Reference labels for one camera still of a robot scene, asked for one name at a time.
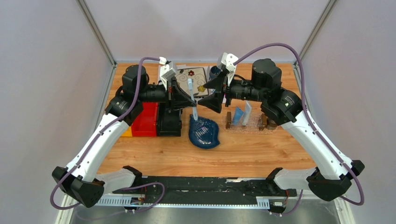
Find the blue toothpaste tube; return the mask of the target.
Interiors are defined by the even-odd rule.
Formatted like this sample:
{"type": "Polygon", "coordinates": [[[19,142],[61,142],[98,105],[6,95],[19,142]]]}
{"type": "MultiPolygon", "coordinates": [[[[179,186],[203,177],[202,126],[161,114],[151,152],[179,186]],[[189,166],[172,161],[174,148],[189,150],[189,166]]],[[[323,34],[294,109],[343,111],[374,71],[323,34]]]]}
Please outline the blue toothpaste tube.
{"type": "Polygon", "coordinates": [[[241,110],[239,107],[235,108],[234,116],[232,119],[232,125],[236,126],[239,124],[240,119],[242,118],[244,111],[241,110]]]}

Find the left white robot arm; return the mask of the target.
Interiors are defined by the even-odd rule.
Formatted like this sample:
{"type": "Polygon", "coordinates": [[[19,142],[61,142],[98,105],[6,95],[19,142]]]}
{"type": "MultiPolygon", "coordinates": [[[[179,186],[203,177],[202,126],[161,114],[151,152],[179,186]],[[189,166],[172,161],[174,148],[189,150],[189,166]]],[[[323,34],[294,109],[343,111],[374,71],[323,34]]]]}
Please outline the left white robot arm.
{"type": "Polygon", "coordinates": [[[78,204],[90,208],[103,195],[124,188],[132,194],[141,191],[143,182],[131,166],[106,174],[97,171],[116,141],[143,112],[145,102],[165,104],[171,111],[196,105],[178,84],[174,63],[162,65],[159,72],[161,81],[151,84],[143,66],[129,66],[94,134],[66,167],[53,170],[57,187],[78,204]]]}

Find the white toothpaste tube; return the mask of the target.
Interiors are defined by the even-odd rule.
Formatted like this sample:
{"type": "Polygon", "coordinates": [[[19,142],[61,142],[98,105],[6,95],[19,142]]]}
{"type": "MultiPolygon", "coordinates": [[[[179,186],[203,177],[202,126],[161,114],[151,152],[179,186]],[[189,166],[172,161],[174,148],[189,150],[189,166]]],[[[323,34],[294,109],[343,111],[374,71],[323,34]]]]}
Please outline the white toothpaste tube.
{"type": "Polygon", "coordinates": [[[251,106],[249,101],[246,101],[246,103],[245,103],[245,111],[243,113],[243,117],[242,117],[242,120],[241,120],[241,125],[242,126],[246,126],[248,124],[251,112],[252,112],[252,106],[251,106]]]}

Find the white toothbrush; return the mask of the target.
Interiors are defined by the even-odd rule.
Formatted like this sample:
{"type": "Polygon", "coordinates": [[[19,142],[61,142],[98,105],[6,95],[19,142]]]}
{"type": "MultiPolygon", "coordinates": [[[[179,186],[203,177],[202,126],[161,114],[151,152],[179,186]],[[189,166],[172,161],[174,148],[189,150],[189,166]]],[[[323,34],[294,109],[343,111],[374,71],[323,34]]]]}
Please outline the white toothbrush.
{"type": "MultiPolygon", "coordinates": [[[[187,84],[188,84],[190,98],[192,101],[195,102],[194,92],[193,92],[193,80],[191,78],[188,78],[187,84]]],[[[193,115],[194,120],[197,121],[198,120],[198,111],[197,111],[196,105],[192,107],[192,115],[193,115]]]]}

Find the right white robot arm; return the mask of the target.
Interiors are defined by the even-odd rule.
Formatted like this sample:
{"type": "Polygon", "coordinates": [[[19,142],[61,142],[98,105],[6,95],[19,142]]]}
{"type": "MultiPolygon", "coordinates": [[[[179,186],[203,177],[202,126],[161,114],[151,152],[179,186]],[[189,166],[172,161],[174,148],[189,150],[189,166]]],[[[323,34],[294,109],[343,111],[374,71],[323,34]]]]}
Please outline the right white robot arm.
{"type": "Polygon", "coordinates": [[[220,113],[232,99],[260,102],[261,111],[276,126],[291,134],[316,163],[311,169],[275,168],[267,177],[266,189],[276,196],[287,189],[309,190],[325,201],[343,197],[363,171],[360,160],[351,160],[315,127],[301,98],[282,87],[282,71],[271,59],[252,65],[251,79],[235,80],[221,65],[219,74],[205,84],[214,92],[198,104],[220,113]]]}

